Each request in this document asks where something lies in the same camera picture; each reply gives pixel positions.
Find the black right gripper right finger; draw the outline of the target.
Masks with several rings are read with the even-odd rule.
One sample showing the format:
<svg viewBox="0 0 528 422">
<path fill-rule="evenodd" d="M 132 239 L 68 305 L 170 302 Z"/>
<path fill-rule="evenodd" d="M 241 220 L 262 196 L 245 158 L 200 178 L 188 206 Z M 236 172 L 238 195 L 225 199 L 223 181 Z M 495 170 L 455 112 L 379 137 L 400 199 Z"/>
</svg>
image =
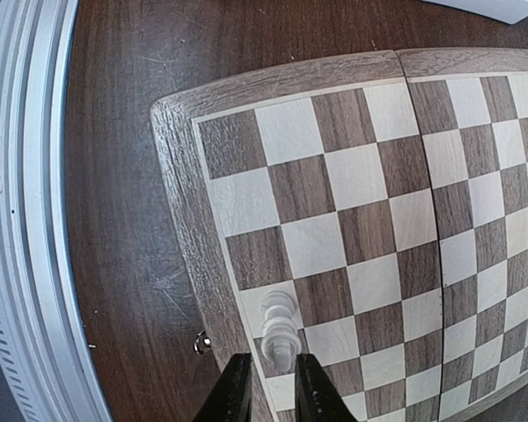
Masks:
<svg viewBox="0 0 528 422">
<path fill-rule="evenodd" d="M 323 367 L 310 353 L 300 353 L 296 358 L 295 413 L 297 422 L 356 422 Z"/>
</svg>

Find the white chess king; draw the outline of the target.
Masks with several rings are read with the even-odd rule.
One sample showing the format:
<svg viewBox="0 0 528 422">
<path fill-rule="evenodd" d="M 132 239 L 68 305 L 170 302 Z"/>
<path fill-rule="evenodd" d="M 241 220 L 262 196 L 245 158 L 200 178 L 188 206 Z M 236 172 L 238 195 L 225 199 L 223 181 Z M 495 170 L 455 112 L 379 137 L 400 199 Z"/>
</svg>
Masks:
<svg viewBox="0 0 528 422">
<path fill-rule="evenodd" d="M 263 296 L 261 309 L 263 324 L 260 350 L 276 371 L 289 371 L 302 351 L 294 320 L 295 303 L 283 291 L 270 291 Z"/>
</svg>

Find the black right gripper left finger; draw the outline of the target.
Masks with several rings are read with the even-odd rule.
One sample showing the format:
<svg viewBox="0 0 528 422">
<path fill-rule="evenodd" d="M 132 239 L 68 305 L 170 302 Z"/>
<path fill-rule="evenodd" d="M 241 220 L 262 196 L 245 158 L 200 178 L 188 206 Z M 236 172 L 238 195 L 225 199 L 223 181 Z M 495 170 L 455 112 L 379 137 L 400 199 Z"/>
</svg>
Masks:
<svg viewBox="0 0 528 422">
<path fill-rule="evenodd" d="M 235 353 L 193 421 L 246 422 L 251 417 L 252 355 Z"/>
</svg>

